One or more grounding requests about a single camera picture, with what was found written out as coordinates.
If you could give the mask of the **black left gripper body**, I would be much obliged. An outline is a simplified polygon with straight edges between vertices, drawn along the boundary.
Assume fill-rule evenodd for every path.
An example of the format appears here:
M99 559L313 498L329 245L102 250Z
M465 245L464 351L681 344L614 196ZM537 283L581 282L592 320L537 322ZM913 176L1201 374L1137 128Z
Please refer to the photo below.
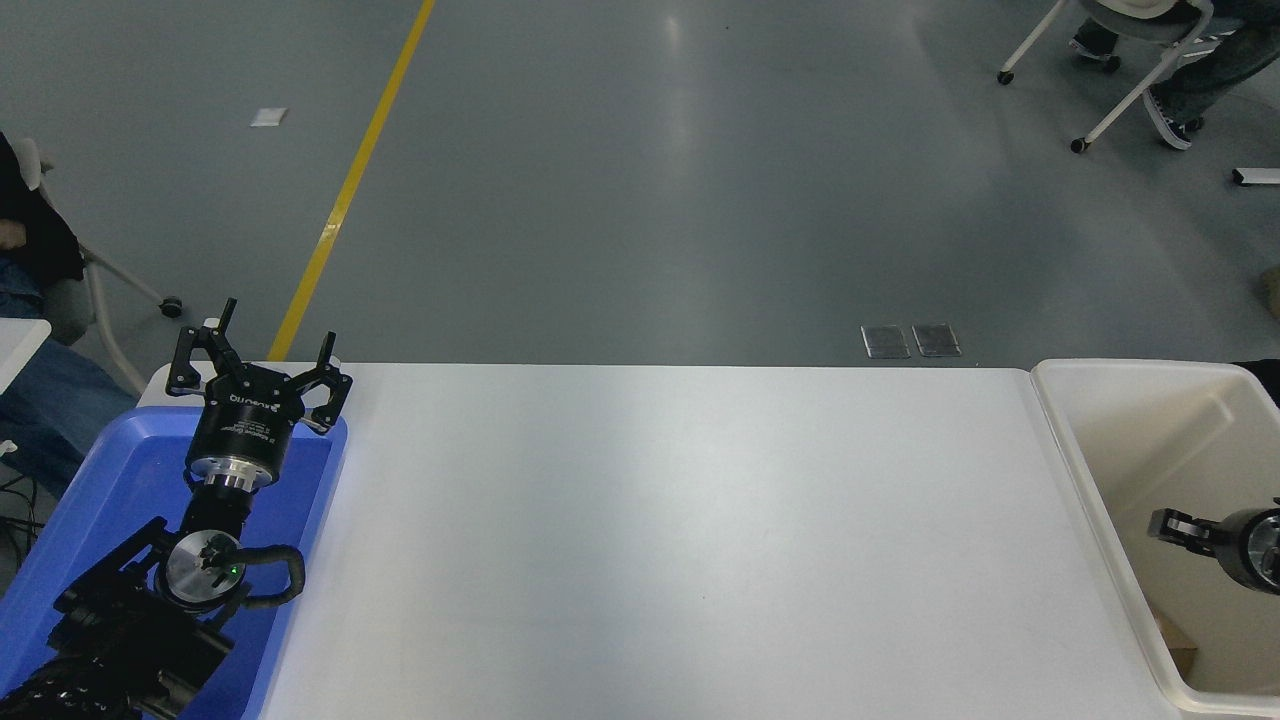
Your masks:
M205 405L186 456L193 474L236 460L259 474L279 474L303 405L283 372L250 365L244 377L216 375L204 391Z

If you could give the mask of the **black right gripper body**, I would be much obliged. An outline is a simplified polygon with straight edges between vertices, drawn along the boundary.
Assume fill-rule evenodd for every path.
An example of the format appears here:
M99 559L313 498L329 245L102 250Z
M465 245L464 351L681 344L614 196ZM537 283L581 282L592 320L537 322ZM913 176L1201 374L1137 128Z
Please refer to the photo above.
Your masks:
M1263 509L1244 509L1231 512L1213 528L1213 556L1219 566L1238 584L1251 591L1265 592L1265 579L1254 569L1249 556L1251 538L1260 524Z

